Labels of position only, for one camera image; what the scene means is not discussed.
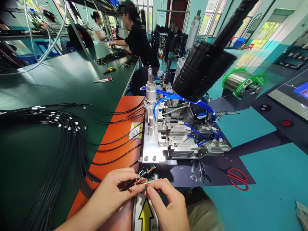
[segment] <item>teal floor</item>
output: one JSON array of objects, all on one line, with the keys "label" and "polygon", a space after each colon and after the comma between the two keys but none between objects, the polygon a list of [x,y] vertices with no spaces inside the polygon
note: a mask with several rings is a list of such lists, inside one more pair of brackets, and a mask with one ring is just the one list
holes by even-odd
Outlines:
[{"label": "teal floor", "polygon": [[[229,69],[245,68],[253,74],[267,57],[258,50],[228,50],[238,59]],[[164,64],[160,70],[166,70]],[[265,89],[283,79],[264,70],[268,77]],[[209,90],[212,98],[221,96],[220,78]],[[253,108],[241,111],[237,116],[224,116],[218,122],[233,147],[275,130]],[[226,231],[254,230],[303,230],[297,219],[295,200],[308,207],[308,155],[293,143],[241,157],[256,181],[248,192],[234,186],[211,186],[204,190],[214,201]]]}]

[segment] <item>green workbench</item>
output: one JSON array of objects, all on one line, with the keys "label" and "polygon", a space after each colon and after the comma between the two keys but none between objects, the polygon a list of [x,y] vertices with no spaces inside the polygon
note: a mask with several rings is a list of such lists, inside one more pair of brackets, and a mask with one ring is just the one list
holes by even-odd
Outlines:
[{"label": "green workbench", "polygon": [[[89,49],[90,54],[84,51],[73,52],[46,60],[30,72],[1,76],[0,109],[71,102],[94,104],[115,111],[120,98],[127,90],[137,62],[129,67],[119,67],[119,64],[131,56],[110,62],[108,67],[116,68],[116,71],[112,72],[113,81],[93,83],[95,80],[109,77],[101,74],[107,66],[98,65],[93,60],[111,52],[106,45],[96,45]],[[87,113],[76,108],[68,111],[78,114],[86,121],[90,141],[101,142],[107,125],[95,123]],[[102,117],[98,113],[93,115],[104,121],[110,121],[112,117],[111,115]],[[19,227],[45,182],[58,143],[59,130],[54,126],[43,124],[16,125],[8,128],[1,126],[0,200],[2,225],[5,227],[3,230],[16,230]],[[92,158],[94,155],[95,152],[89,152]],[[57,199],[53,228],[65,221],[78,190],[75,168],[71,163]]]}]

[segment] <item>striped shirt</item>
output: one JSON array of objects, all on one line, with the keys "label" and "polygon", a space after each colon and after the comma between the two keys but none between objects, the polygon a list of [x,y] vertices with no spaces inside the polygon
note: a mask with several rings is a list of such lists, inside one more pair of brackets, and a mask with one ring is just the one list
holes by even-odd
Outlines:
[{"label": "striped shirt", "polygon": [[[50,31],[58,34],[61,29],[61,25],[62,24],[59,22],[48,22],[47,27]],[[68,35],[67,29],[65,27],[60,34],[60,38],[66,41],[70,40],[70,36]]]}]

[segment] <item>orange mat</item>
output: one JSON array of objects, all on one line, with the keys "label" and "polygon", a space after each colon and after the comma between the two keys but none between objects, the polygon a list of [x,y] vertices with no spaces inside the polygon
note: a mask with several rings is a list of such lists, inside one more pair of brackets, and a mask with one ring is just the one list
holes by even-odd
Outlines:
[{"label": "orange mat", "polygon": [[[124,96],[121,98],[116,111],[119,112],[119,111],[130,110],[136,107],[138,104],[140,104],[143,98],[144,98],[143,96]],[[111,119],[111,122],[121,120],[127,117],[131,113],[132,112],[129,112],[123,115],[114,115]],[[144,113],[144,109],[143,107],[140,107],[140,110],[137,113],[133,114],[132,116],[140,115],[143,113]],[[140,116],[137,118],[133,118],[131,120],[124,121],[124,122],[110,124],[106,130],[106,133],[101,143],[112,142],[124,136],[126,133],[128,133],[131,130],[131,124],[133,122],[141,123],[143,121],[143,118],[144,118],[143,116]],[[112,148],[115,148],[125,143],[126,141],[128,141],[128,135],[125,138],[120,139],[119,141],[114,142],[112,144],[100,146],[99,150],[112,149]],[[93,162],[106,163],[106,162],[112,161],[120,157],[121,155],[123,155],[124,153],[126,153],[127,151],[129,151],[130,149],[132,149],[133,147],[135,147],[136,145],[140,143],[141,143],[141,139],[135,139],[135,140],[129,141],[127,144],[125,144],[124,146],[114,151],[97,152],[94,156]],[[114,169],[129,167],[133,162],[135,162],[136,160],[140,158],[140,151],[141,151],[141,148],[137,147],[131,152],[129,152],[127,155],[122,157],[121,159],[111,164],[108,164],[108,165],[97,166],[97,165],[91,164],[89,171],[95,176],[97,176],[99,179],[103,179],[107,175],[107,173],[109,173],[110,171]],[[138,170],[138,167],[139,167],[139,164],[134,165],[136,172]],[[98,187],[99,185],[98,182],[91,183],[91,180],[87,176],[85,177],[85,179],[92,189],[96,189]],[[74,216],[87,203],[87,201],[88,199],[79,190],[66,220]],[[114,214],[114,216],[112,216],[112,218],[109,219],[108,222],[105,223],[103,227],[101,227],[99,230],[104,230],[104,231],[131,230],[133,206],[134,206],[134,199],[128,201],[124,205],[123,209],[120,212],[117,212],[116,214]]]}]

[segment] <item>spool holder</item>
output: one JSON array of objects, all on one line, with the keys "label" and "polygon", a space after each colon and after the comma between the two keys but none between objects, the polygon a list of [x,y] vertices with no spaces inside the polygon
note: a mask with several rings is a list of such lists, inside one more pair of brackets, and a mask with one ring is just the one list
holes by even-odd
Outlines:
[{"label": "spool holder", "polygon": [[237,98],[232,91],[229,89],[224,89],[222,91],[222,95],[220,98],[212,99],[209,102],[209,106],[215,111],[215,112],[234,112],[234,111],[241,111],[248,109],[253,101],[256,99],[256,97],[259,95],[259,93],[254,93],[254,89],[250,89],[245,91],[242,98]]}]

